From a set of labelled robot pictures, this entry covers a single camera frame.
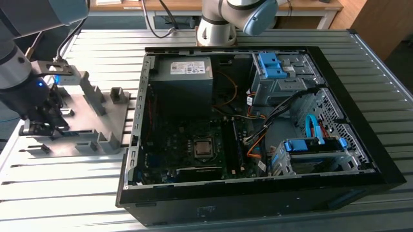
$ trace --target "open computer case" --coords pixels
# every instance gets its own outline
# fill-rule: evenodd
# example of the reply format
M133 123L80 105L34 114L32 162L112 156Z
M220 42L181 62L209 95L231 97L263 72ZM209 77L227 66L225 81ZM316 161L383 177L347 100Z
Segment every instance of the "open computer case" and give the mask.
M116 196L143 225L335 210L405 183L318 47L145 52Z

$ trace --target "gray robot arm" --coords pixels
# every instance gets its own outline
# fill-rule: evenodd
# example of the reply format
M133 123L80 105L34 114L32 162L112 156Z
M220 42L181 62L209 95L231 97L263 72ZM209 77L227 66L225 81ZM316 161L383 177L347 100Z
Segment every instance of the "gray robot arm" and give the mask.
M64 73L48 71L50 62L29 62L12 40L69 25L86 14L85 0L0 1L0 101L29 122L26 134L50 135L66 127L56 85L42 81L45 75Z
M267 29L278 4L275 0L203 0L201 7L197 42L203 46L228 46L235 42L235 27L251 36Z

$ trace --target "floor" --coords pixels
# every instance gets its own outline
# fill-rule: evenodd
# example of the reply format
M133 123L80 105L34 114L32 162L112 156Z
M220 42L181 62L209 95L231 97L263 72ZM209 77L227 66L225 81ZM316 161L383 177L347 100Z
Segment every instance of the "floor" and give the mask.
M188 17L177 17L176 22L181 29L188 29ZM157 29L168 29L171 24L167 23L167 18L155 18L155 26ZM62 41L68 31L73 28L60 27L49 30L44 34L44 38L38 44L37 52L34 54L36 59L50 60L54 57L56 48L60 41ZM113 17L90 17L86 19L84 29L145 29L144 19L140 16L113 16ZM22 38L17 41L17 44L22 50L30 44L28 38ZM407 43L401 43L397 49L388 56L384 64L402 81L407 89L413 92L413 46L409 47ZM5 145L2 140L6 140L17 124L18 115L6 109L0 103L0 151Z

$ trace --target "motherboard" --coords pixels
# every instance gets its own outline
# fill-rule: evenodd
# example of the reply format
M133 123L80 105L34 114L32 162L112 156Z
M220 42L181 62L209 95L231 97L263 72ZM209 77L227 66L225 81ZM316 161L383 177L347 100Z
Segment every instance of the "motherboard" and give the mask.
M147 184L253 177L243 158L241 140L248 135L244 119L161 120L159 124L147 141Z

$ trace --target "aluminum work table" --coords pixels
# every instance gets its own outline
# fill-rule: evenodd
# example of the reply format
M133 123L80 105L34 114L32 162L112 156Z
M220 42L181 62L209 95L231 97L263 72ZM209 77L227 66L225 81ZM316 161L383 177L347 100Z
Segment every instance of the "aluminum work table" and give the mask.
M239 32L237 43L320 47L407 183L336 211L145 228L114 207L121 155L25 159L18 152L24 140L16 130L0 155L0 231L354 232L413 228L413 97L356 34L276 30L247 37ZM65 58L90 73L90 83L102 92L123 87L133 97L147 46L195 46L195 32L180 31L156 39L145 30L82 30L66 46ZM124 144L129 131L127 122Z

